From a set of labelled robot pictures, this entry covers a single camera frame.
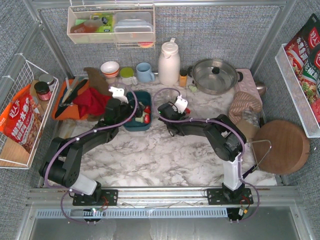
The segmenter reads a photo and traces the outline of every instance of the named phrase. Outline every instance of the white kettle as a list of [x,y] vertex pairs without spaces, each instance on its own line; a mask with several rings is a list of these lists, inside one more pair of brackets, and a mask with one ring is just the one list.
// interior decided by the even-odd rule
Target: white kettle
[[173,86],[179,80],[180,56],[175,38],[162,44],[159,57],[158,74],[160,83]]

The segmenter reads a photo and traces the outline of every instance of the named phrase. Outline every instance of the hanging shelf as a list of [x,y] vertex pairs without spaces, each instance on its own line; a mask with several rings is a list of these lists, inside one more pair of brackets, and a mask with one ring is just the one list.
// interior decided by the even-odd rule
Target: hanging shelf
[[[82,5],[70,6],[68,8],[67,35],[75,44],[103,44],[115,43],[118,48],[140,48],[147,46],[154,47],[156,42],[156,21],[154,4],[144,4],[143,6],[133,5],[130,9],[121,7],[121,5]],[[117,23],[116,14],[123,13],[130,18],[130,14],[139,13],[145,15],[150,13],[149,21],[150,31],[128,31],[113,32],[114,25],[111,26],[111,32],[94,32],[94,33],[71,33],[71,28],[80,23],[82,20],[89,20],[93,14],[113,15],[113,22]]]

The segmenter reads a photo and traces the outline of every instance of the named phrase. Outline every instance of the round cutting board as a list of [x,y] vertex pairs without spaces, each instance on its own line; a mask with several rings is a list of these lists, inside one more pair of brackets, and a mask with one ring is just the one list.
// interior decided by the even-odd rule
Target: round cutting board
[[[259,168],[273,174],[291,174],[306,163],[310,143],[305,132],[297,125],[283,120],[274,120],[263,125],[254,137],[271,142],[271,151],[260,163]],[[269,149],[268,142],[253,143],[259,163]]]

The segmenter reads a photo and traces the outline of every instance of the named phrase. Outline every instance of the stainless steel pot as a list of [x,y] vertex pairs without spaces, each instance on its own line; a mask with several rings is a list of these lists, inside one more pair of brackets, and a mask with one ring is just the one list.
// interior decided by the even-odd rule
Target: stainless steel pot
[[188,68],[188,75],[193,77],[200,91],[210,95],[224,94],[244,79],[242,72],[237,72],[232,65],[218,58],[197,62]]

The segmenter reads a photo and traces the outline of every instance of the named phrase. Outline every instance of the marble countertop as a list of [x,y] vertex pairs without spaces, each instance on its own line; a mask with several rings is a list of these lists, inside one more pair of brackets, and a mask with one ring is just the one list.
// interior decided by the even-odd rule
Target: marble countertop
[[[133,90],[144,90],[152,96],[164,85],[157,81],[139,83]],[[214,118],[228,115],[235,90],[213,96],[175,87],[188,101],[193,118]],[[172,101],[174,94],[163,91],[156,106]],[[72,136],[91,129],[96,122],[78,121]],[[250,144],[246,144],[242,172],[254,165]],[[221,186],[224,179],[223,161],[215,154],[209,141],[201,136],[172,137],[165,124],[156,117],[151,127],[143,132],[129,132],[122,126],[109,143],[99,145],[82,156],[80,172],[102,184],[103,187],[155,187],[155,186]],[[246,179],[260,186],[277,185],[271,173],[256,170]]]

